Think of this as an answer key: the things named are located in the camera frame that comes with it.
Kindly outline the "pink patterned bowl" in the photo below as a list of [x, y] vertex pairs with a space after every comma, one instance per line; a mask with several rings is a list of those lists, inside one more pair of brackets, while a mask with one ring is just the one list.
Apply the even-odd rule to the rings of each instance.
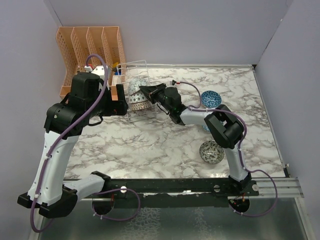
[[133, 93], [132, 95], [129, 96], [129, 103], [139, 103], [139, 102], [144, 102], [147, 101], [146, 96], [142, 93], [141, 90]]

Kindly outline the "red patterned bowl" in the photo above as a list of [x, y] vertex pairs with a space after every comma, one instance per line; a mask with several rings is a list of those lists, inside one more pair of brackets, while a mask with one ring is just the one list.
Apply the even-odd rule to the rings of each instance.
[[149, 84], [149, 81], [147, 79], [137, 78], [137, 77], [133, 78], [129, 82], [128, 94], [133, 95], [134, 93], [140, 90], [140, 86], [147, 86], [148, 84]]

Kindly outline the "brown patterned bowl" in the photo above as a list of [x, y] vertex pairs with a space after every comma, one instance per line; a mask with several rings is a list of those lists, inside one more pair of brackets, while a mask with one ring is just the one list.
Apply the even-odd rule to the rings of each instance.
[[142, 102], [131, 103], [130, 109], [132, 111], [140, 111], [140, 110], [148, 109], [151, 106], [152, 106], [151, 102], [146, 100], [146, 101], [142, 101]]

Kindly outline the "blue triangle patterned bowl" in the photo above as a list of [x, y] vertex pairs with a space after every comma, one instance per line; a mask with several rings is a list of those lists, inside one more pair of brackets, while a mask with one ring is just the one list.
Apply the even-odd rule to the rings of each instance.
[[213, 109], [222, 103], [222, 98], [217, 92], [207, 90], [201, 94], [201, 103], [204, 107]]

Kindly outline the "blue floral bowl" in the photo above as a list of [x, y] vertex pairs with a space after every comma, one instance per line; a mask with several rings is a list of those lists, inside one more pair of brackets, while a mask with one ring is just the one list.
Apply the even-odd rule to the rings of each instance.
[[207, 132], [210, 132], [209, 128], [206, 125], [203, 126], [203, 129]]

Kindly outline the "grey leaf patterned bowl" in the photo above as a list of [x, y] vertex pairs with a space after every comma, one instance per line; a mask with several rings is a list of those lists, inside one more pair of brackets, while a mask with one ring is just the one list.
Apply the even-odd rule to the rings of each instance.
[[199, 148], [199, 154], [201, 159], [208, 164], [218, 164], [225, 156], [223, 148], [213, 140], [202, 143]]

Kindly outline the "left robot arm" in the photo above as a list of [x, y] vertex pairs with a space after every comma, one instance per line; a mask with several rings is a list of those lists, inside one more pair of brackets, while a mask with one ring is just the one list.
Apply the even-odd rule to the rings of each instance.
[[122, 84], [115, 85], [117, 99], [94, 73], [79, 72], [72, 78], [70, 92], [46, 113], [44, 147], [36, 177], [28, 192], [18, 196], [25, 208], [37, 208], [48, 219], [66, 217], [77, 202], [92, 194], [103, 198], [111, 190], [110, 177], [94, 171], [88, 177], [63, 183], [66, 168], [83, 128], [93, 117], [124, 116], [128, 110]]

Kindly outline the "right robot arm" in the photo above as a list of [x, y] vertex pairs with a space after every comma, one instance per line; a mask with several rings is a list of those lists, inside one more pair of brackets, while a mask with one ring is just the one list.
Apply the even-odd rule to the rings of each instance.
[[177, 125], [206, 125], [214, 141], [224, 150], [229, 166], [230, 191], [240, 196], [247, 191], [252, 177], [246, 168], [242, 141], [247, 133], [244, 121], [224, 104], [213, 109], [185, 106], [177, 88], [164, 83], [140, 87], [141, 92], [153, 104], [165, 109], [165, 113]]

